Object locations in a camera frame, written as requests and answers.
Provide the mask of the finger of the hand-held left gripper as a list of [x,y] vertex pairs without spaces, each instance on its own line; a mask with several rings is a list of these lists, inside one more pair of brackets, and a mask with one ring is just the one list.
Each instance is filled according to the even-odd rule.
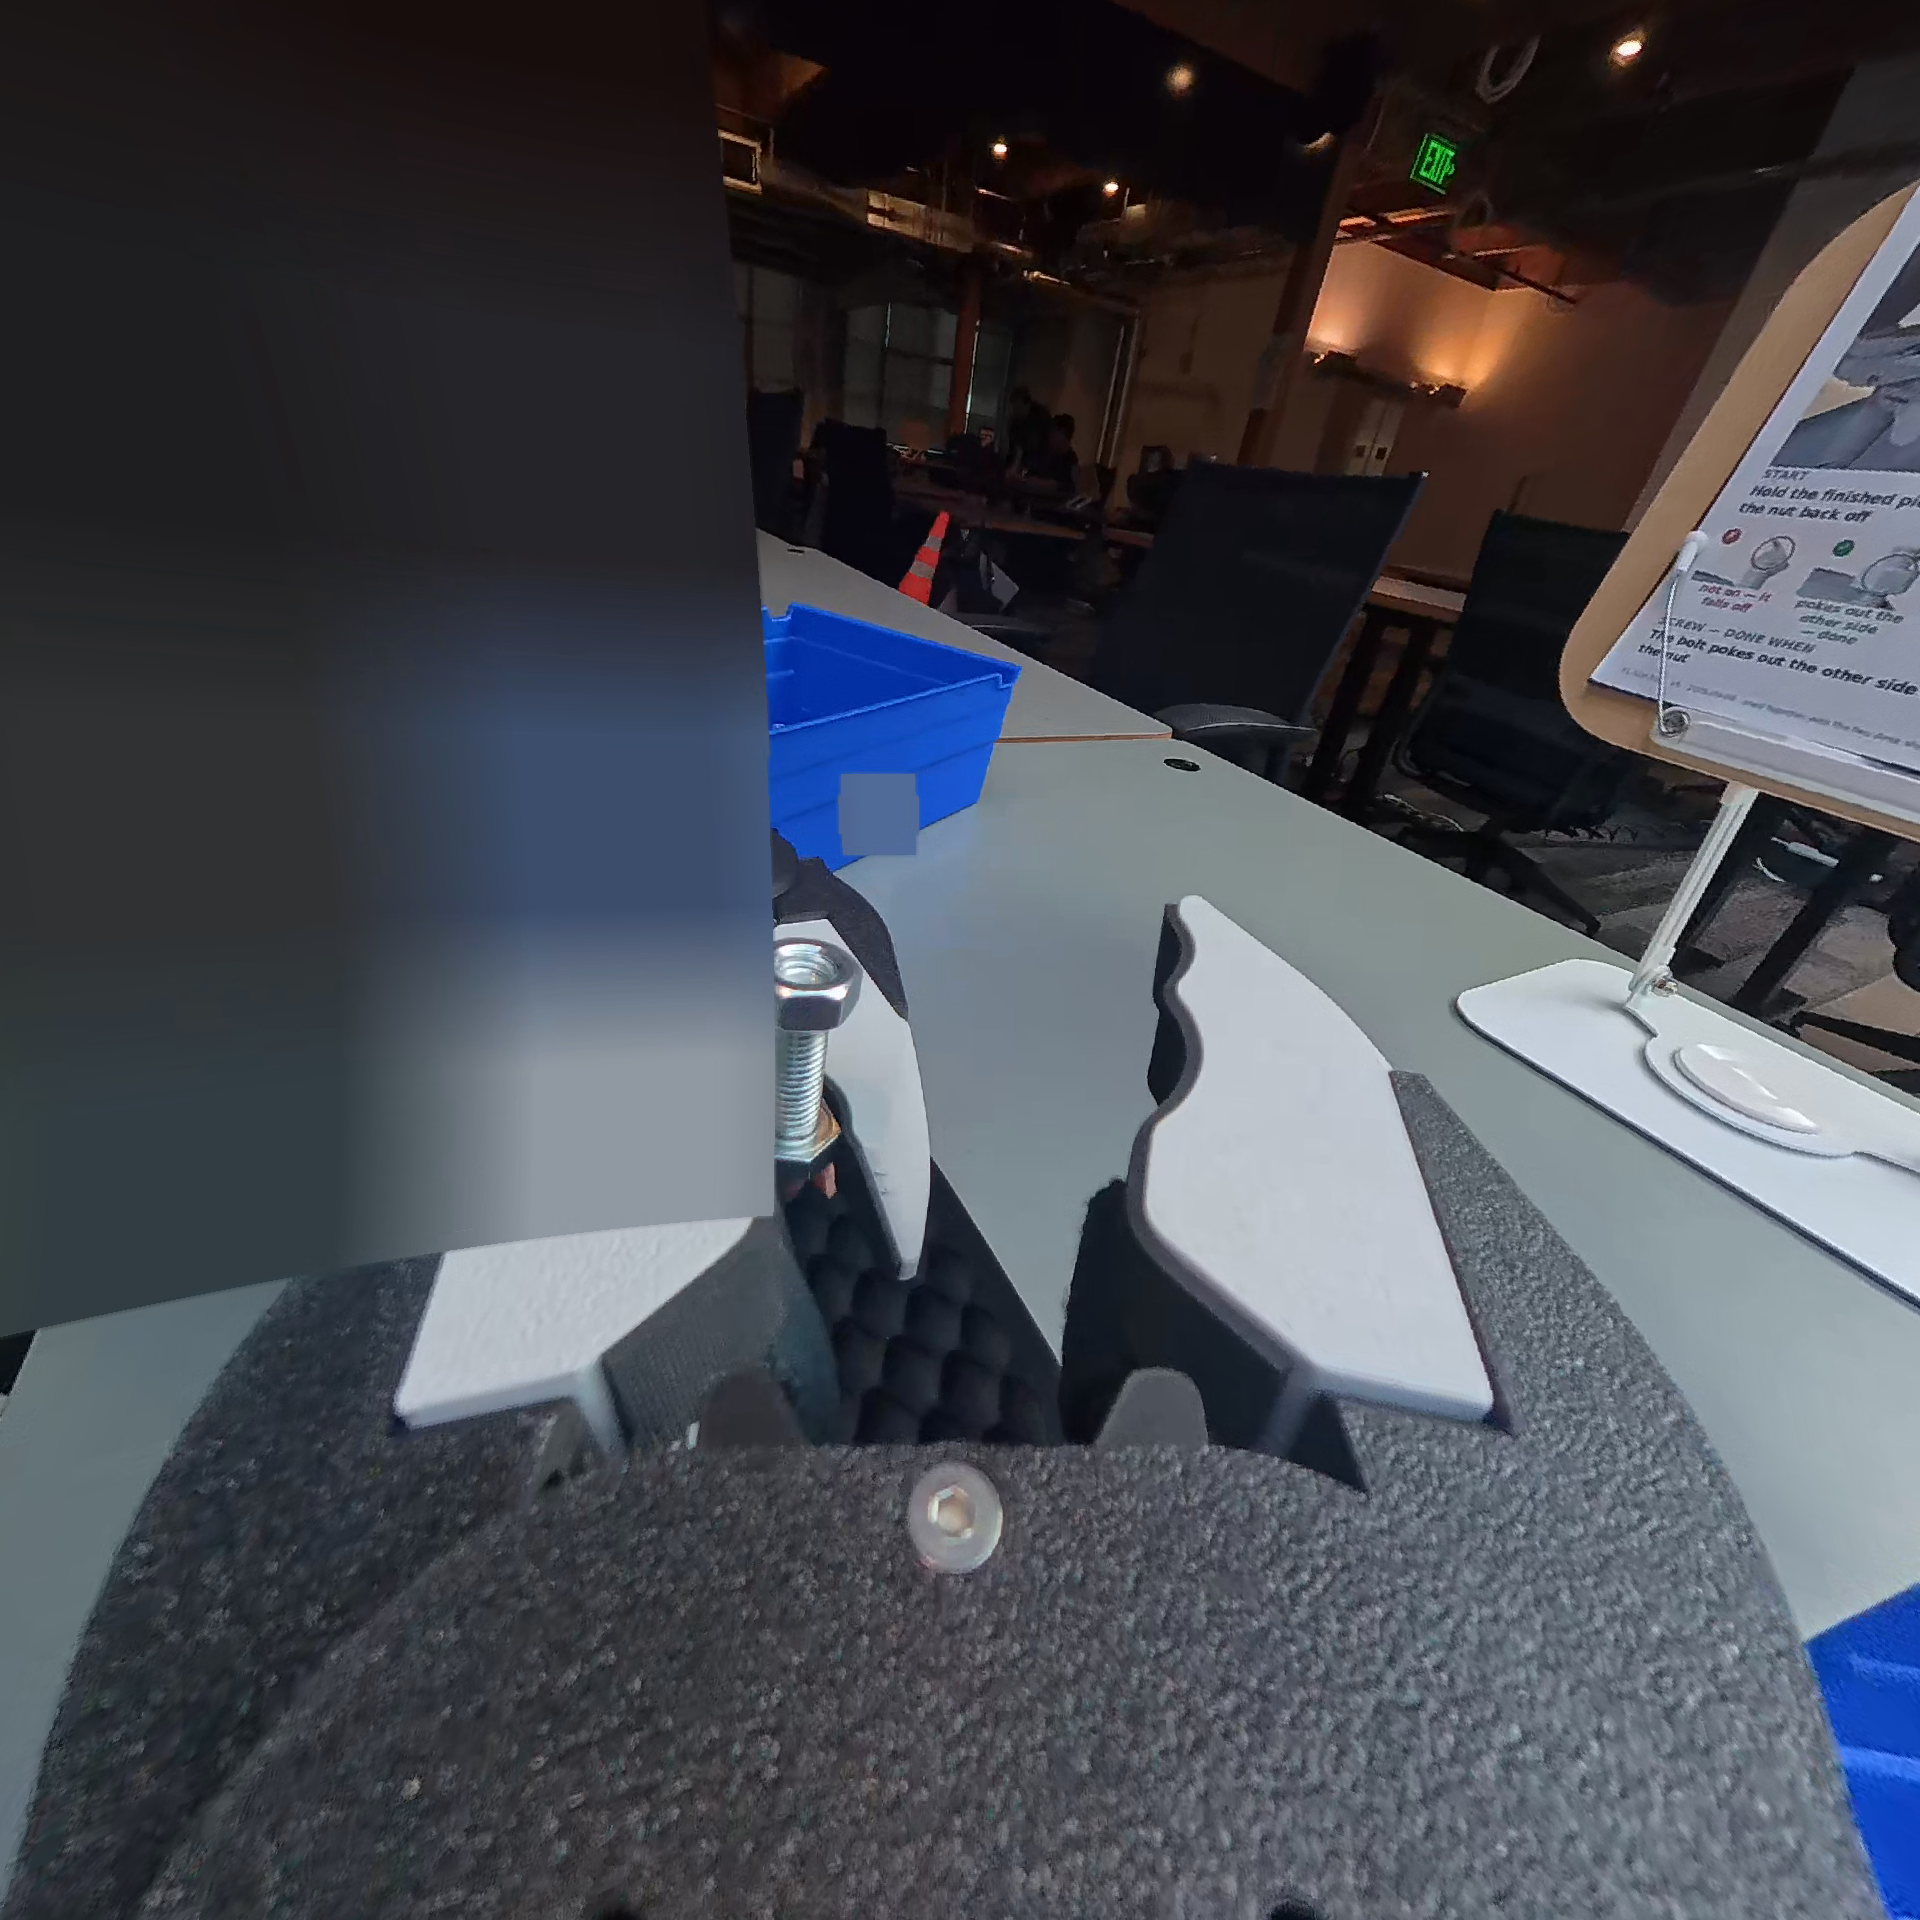
[[893,1005],[855,1005],[827,1039],[827,1090],[900,1279],[925,1244],[931,1151],[914,1039]]

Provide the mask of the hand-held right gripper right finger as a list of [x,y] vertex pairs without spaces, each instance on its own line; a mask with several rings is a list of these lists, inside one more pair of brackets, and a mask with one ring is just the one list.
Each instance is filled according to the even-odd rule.
[[1353,1455],[1347,1407],[1496,1426],[1383,1052],[1199,895],[1164,906],[1154,1007],[1151,1113],[1067,1292],[1067,1436]]

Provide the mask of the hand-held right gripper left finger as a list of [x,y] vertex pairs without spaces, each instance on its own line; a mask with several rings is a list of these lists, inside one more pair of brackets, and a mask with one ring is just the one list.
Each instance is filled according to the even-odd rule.
[[647,1452],[741,1369],[803,1411],[803,1273],[775,1217],[510,1240],[444,1254],[393,1415],[424,1428],[566,1401],[604,1452]]

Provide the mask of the steel hex bolt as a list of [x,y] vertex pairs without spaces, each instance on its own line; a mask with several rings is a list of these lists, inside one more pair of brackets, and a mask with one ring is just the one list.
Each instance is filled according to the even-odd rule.
[[827,1101],[831,1029],[775,1028],[775,1158],[789,1168],[818,1161],[839,1140]]

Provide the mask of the blue plastic bin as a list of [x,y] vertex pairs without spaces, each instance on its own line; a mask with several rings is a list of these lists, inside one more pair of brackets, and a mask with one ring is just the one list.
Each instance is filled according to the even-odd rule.
[[790,604],[759,611],[771,829],[831,869],[980,799],[1018,663]]

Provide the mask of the blue bin with black divider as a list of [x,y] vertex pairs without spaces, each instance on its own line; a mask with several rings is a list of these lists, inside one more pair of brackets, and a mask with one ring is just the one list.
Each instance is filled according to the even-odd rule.
[[1916,1589],[1808,1643],[1889,1916],[1916,1916]]

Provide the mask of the black egg-crate foam mat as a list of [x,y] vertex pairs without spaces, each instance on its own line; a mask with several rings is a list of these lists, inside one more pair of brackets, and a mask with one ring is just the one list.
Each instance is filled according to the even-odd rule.
[[900,1279],[851,1143],[831,1157],[835,1203],[807,1192],[782,1203],[832,1355],[827,1439],[1061,1446],[1061,1365],[939,1168],[919,1271]]

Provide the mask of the black mesh office chair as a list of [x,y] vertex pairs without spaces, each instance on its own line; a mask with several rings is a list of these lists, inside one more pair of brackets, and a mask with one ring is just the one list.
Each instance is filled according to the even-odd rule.
[[1199,462],[1099,621],[1088,681],[1176,742],[1281,779],[1426,471]]
[[1512,897],[1547,897],[1592,937],[1600,921],[1520,837],[1601,829],[1631,778],[1628,754],[1586,733],[1561,695],[1566,639],[1621,545],[1582,525],[1489,516],[1444,660],[1395,754],[1404,775],[1479,813],[1477,829],[1404,826],[1397,844],[1477,881],[1505,872]]

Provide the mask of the wooden top desk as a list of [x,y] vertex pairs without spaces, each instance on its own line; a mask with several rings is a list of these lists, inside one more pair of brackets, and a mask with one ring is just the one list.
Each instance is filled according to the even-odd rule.
[[1350,813],[1357,822],[1368,822],[1374,813],[1381,778],[1418,712],[1432,671],[1441,660],[1441,645],[1464,610],[1464,591],[1383,573],[1367,610],[1381,614],[1381,633],[1397,632],[1404,642],[1354,754],[1353,779],[1347,779]]

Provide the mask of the printed instruction sheet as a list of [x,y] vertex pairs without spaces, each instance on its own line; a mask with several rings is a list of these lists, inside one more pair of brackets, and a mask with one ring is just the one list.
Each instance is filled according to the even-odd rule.
[[1916,187],[1788,283],[1566,639],[1607,744],[1916,820]]

